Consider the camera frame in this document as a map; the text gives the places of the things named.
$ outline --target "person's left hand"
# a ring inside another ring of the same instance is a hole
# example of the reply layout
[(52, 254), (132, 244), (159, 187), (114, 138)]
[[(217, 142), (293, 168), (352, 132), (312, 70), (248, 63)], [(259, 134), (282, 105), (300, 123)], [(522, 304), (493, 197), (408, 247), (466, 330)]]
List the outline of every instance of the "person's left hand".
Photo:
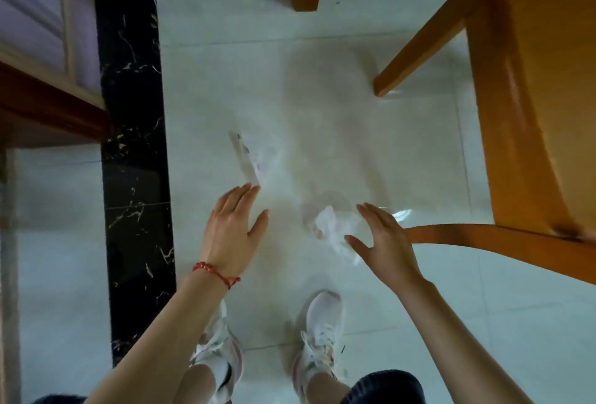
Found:
[(269, 210), (260, 213), (249, 231), (249, 213), (260, 186), (246, 183), (223, 194), (209, 216), (201, 261), (226, 277), (239, 277), (249, 266), (269, 225)]

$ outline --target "finger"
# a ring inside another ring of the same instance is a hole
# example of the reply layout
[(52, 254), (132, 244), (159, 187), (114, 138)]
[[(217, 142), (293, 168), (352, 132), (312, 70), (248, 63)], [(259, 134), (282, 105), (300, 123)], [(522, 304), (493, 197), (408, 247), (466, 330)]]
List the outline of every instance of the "finger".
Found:
[(360, 239), (352, 236), (351, 234), (346, 234), (343, 237), (348, 245), (354, 249), (356, 252), (366, 263), (368, 260), (368, 256), (370, 255), (370, 248), (366, 246)]
[(233, 191), (226, 200), (225, 205), (223, 205), (221, 212), (234, 212), (234, 210), (236, 209), (236, 205), (238, 204), (242, 196), (250, 190), (250, 186), (250, 183), (246, 183), (241, 188), (238, 188), (235, 191)]
[(265, 210), (259, 214), (255, 224), (249, 231), (249, 238), (257, 245), (263, 239), (267, 227), (269, 226), (269, 210)]
[(253, 203), (255, 202), (255, 198), (259, 194), (260, 186), (255, 186), (254, 188), (250, 189), (247, 193), (245, 193), (238, 205), (236, 206), (236, 210), (234, 212), (238, 212), (241, 214), (249, 215), (250, 208), (253, 207)]
[(360, 215), (367, 221), (368, 226), (370, 227), (371, 231), (374, 233), (375, 231), (383, 229), (383, 224), (379, 220), (378, 216), (368, 209), (364, 205), (356, 205), (356, 209), (360, 212)]
[(228, 200), (229, 195), (232, 192), (234, 192), (236, 189), (238, 189), (238, 186), (236, 186), (234, 189), (228, 190), (225, 194), (223, 194), (221, 197), (219, 197), (219, 199), (215, 202), (215, 207), (213, 208), (212, 213), (214, 215), (218, 215), (222, 211), (222, 208), (224, 207), (226, 201)]
[(370, 203), (365, 203), (364, 205), (377, 215), (377, 217), (384, 224), (384, 226), (391, 227), (397, 224), (395, 218), (387, 211), (383, 211), (381, 208), (375, 205), (371, 205)]

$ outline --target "red bracelet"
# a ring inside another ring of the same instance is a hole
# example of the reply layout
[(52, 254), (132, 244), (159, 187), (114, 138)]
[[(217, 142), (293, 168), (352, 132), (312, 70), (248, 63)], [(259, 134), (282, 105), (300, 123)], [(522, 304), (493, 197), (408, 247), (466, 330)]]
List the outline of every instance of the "red bracelet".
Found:
[(200, 263), (197, 263), (196, 265), (194, 265), (194, 267), (192, 268), (192, 271), (194, 272), (197, 269), (203, 269), (203, 270), (206, 270), (207, 272), (217, 275), (221, 279), (221, 281), (223, 281), (225, 283), (225, 285), (228, 287), (228, 289), (232, 289), (232, 287), (240, 281), (240, 277), (224, 277), (223, 275), (221, 275), (218, 272), (217, 269), (215, 269), (215, 267), (213, 267), (209, 263), (205, 263), (204, 261), (201, 261)]

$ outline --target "shoe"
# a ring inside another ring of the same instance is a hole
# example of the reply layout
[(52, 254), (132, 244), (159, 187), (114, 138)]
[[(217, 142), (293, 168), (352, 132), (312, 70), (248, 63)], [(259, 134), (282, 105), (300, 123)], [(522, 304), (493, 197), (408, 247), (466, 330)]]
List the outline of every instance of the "shoe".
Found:
[(346, 311), (339, 294), (323, 291), (306, 312), (306, 332), (301, 332), (304, 349), (294, 359), (292, 382), (301, 402), (306, 402), (306, 386), (318, 372), (337, 377), (337, 348), (346, 324)]
[(231, 402), (234, 387), (242, 378), (244, 371), (244, 353), (240, 342), (229, 331), (227, 323), (227, 308), (222, 301), (219, 310), (207, 325), (201, 343), (197, 345), (190, 358), (190, 366), (198, 363), (208, 363), (212, 356), (219, 356), (228, 363), (228, 374), (223, 384), (215, 391), (211, 399), (213, 404)]

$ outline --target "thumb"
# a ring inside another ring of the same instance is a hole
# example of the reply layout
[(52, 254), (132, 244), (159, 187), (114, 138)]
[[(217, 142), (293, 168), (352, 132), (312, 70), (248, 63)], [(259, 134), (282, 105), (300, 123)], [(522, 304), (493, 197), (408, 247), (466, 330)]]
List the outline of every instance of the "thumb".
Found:
[(255, 224), (249, 231), (249, 238), (258, 245), (263, 238), (267, 227), (269, 226), (269, 210), (265, 210), (259, 214)]
[(366, 246), (366, 244), (364, 244), (360, 239), (355, 238), (350, 234), (346, 234), (346, 236), (344, 236), (343, 238), (350, 245), (350, 247), (354, 249), (354, 252), (360, 255), (364, 262), (367, 263), (368, 257), (370, 255), (370, 249)]

